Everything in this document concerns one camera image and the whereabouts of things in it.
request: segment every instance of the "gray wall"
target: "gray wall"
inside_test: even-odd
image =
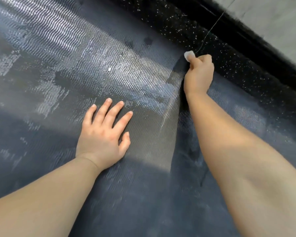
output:
[[[233,0],[214,0],[227,8]],[[235,0],[228,13],[296,64],[296,0]]]

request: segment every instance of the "white chalk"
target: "white chalk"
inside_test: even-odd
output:
[[[188,61],[187,57],[190,56],[190,55],[192,55],[193,57],[195,57],[195,54],[194,54],[193,51],[186,51],[186,52],[184,53],[184,57],[185,57],[185,59],[186,59],[187,61]]]

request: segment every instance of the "thin string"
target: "thin string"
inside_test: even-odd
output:
[[[201,47],[200,47],[195,53],[198,53],[198,52],[202,49],[203,44],[204,44],[204,42],[205,42],[205,39],[206,39],[206,37],[208,36],[208,34],[210,33],[210,31],[213,29],[213,27],[217,24],[217,22],[218,22],[218,21],[221,19],[221,17],[225,14],[225,12],[227,11],[227,9],[228,9],[228,8],[229,8],[234,2],[235,2],[235,0],[233,0],[233,1],[229,4],[229,6],[224,10],[224,12],[220,15],[220,17],[217,19],[217,21],[215,22],[215,24],[212,26],[212,28],[207,32],[206,36],[204,37]]]

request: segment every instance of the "hand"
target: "hand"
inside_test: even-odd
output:
[[[97,106],[92,105],[87,111],[76,150],[76,158],[89,159],[100,171],[122,159],[130,145],[129,132],[123,135],[120,145],[118,145],[118,139],[132,118],[133,112],[128,112],[112,127],[124,103],[120,101],[108,112],[111,103],[110,98],[104,102],[93,123],[92,117]]]
[[[213,80],[214,64],[211,55],[202,55],[198,58],[189,55],[190,69],[184,78],[184,92],[190,94],[206,94]]]

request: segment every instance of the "black strip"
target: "black strip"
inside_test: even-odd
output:
[[[188,18],[210,29],[224,12],[212,0],[167,0],[181,9]],[[252,30],[225,13],[211,31],[281,83],[296,91],[296,65],[285,59],[277,50]]]

